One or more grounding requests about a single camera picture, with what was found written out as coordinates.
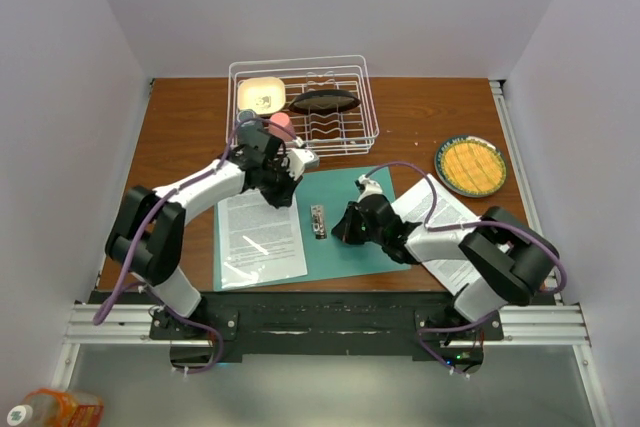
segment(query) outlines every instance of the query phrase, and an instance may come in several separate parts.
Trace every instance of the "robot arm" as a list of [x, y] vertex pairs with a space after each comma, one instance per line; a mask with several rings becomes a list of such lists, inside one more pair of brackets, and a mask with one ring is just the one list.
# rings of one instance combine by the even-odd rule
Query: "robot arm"
[[[422, 263], [427, 269], [431, 260], [470, 261], [481, 277], [458, 292], [453, 303], [467, 321], [478, 321], [506, 304], [531, 302], [554, 267], [537, 244], [558, 257], [553, 245], [500, 207], [487, 210], [475, 229], [434, 231], [422, 222], [404, 222], [377, 182], [362, 176], [356, 185], [360, 197], [348, 204], [332, 234], [348, 244], [375, 242], [394, 261]], [[500, 225], [511, 230], [496, 227]]]
[[[226, 162], [214, 160], [208, 167], [178, 182], [149, 190], [134, 187], [120, 207], [105, 251], [123, 263], [129, 249], [135, 249], [130, 272], [147, 283], [167, 306], [189, 318], [202, 302], [179, 267], [184, 228], [195, 217], [219, 201], [249, 189], [258, 189], [274, 207], [291, 206], [293, 192], [305, 169], [317, 167], [318, 157], [308, 149], [294, 148], [281, 153], [283, 142], [256, 122], [243, 129], [240, 145]], [[301, 140], [296, 141], [299, 147]], [[160, 199], [175, 192], [155, 216], [153, 230], [145, 232], [133, 245], [142, 220]]]

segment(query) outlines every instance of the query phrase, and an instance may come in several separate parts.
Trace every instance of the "white wire rack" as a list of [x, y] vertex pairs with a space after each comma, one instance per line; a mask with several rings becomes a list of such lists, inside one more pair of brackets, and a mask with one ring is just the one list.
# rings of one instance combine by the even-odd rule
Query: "white wire rack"
[[237, 114], [237, 93], [242, 82], [253, 77], [278, 77], [285, 83], [287, 105], [304, 92], [321, 89], [348, 90], [360, 106], [343, 113], [302, 115], [287, 110], [296, 133], [319, 157], [366, 154], [378, 137], [367, 63], [361, 55], [305, 59], [235, 62], [229, 66], [227, 140]]

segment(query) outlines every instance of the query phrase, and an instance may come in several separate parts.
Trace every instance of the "white wall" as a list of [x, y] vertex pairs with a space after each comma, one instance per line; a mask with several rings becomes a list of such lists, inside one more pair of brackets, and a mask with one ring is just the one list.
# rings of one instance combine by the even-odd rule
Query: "white wall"
[[109, 0], [145, 71], [362, 53], [375, 75], [505, 78], [551, 0]]
[[553, 0], [507, 81], [545, 234], [618, 425], [638, 425], [640, 0]]
[[106, 0], [0, 0], [0, 11], [7, 412], [48, 384], [72, 303], [95, 281], [145, 81]]

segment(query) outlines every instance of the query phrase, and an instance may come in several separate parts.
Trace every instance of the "plastic bottle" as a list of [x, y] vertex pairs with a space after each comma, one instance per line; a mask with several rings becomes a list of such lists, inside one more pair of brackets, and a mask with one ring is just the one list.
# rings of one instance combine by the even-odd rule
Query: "plastic bottle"
[[7, 423], [20, 427], [97, 427], [102, 400], [83, 392], [40, 389], [27, 395], [7, 415]]

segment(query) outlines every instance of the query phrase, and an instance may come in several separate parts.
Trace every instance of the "gray floor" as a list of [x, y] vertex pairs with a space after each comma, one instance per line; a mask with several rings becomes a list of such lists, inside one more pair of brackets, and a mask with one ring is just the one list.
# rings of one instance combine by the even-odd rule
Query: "gray floor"
[[571, 348], [493, 347], [470, 381], [399, 357], [247, 356], [184, 380], [168, 347], [83, 347], [110, 426], [591, 426]]

